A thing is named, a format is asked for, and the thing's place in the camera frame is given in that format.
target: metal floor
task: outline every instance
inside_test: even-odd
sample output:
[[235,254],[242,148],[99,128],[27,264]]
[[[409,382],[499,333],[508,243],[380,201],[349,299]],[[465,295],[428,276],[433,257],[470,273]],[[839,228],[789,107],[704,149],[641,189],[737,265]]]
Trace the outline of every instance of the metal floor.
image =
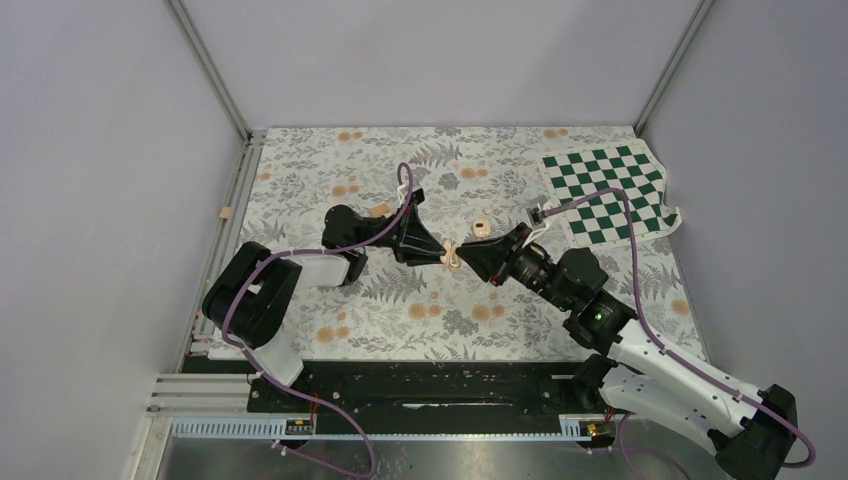
[[[665,452],[694,480],[726,479],[711,455],[653,423],[633,420],[627,444]],[[575,453],[565,442],[375,442],[380,467],[375,479],[633,479],[621,453]],[[282,457],[269,442],[174,438],[165,452],[160,480],[342,479],[348,478],[293,456]],[[366,469],[362,442],[314,441],[304,452],[347,468]],[[633,453],[646,479],[683,479],[674,467],[650,455]]]

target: checkerboard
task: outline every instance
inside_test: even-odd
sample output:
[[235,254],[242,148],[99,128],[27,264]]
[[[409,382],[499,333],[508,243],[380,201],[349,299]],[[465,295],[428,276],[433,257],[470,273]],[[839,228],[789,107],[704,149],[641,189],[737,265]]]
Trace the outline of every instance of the checkerboard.
[[[564,205],[604,188],[624,190],[637,241],[663,237],[680,226],[679,210],[663,204],[665,168],[642,140],[551,153],[538,164],[554,204]],[[572,248],[603,250],[628,244],[623,206],[611,193],[558,216]]]

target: gray wall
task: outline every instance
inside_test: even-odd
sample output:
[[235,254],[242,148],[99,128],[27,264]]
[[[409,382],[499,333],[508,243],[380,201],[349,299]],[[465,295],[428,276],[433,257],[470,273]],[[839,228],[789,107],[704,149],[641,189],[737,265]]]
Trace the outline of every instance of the gray wall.
[[781,479],[844,478],[846,24],[841,0],[719,2],[647,132],[714,362],[794,392],[818,447]]
[[254,128],[622,125],[698,0],[188,0]]
[[0,477],[118,478],[237,139],[161,1],[0,7]]

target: floral tablecloth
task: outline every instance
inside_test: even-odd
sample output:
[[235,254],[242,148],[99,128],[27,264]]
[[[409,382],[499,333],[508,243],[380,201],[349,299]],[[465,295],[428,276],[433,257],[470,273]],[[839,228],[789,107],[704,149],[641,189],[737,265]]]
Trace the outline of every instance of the floral tablecloth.
[[[400,161],[424,188],[420,215],[437,239],[472,240],[470,226],[479,217],[502,235],[525,220],[529,201],[548,194],[537,157],[629,138],[630,127],[272,129],[241,241],[272,251],[314,247],[335,204],[362,214],[384,202],[394,210]],[[554,259],[567,245],[560,229],[537,241]],[[641,243],[639,255],[648,320],[703,358],[668,239]],[[591,353],[568,337],[558,310],[513,280],[496,288],[467,265],[453,274],[441,265],[400,265],[386,249],[368,249],[368,256],[353,285],[292,299],[283,328],[303,358],[576,361]],[[632,306],[629,250],[597,256],[610,274],[606,289]],[[210,358],[241,358],[220,332],[209,341]]]

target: small white object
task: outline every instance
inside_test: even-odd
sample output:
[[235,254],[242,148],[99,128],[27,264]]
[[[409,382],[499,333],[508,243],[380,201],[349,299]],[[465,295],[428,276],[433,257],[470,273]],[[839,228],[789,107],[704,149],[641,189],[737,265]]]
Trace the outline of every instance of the small white object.
[[401,207],[403,206],[403,202],[406,200],[407,190],[409,190],[409,185],[398,185],[398,205],[400,205]]
[[471,224],[471,232],[477,238],[486,238],[492,234],[492,222],[488,218],[478,218]]

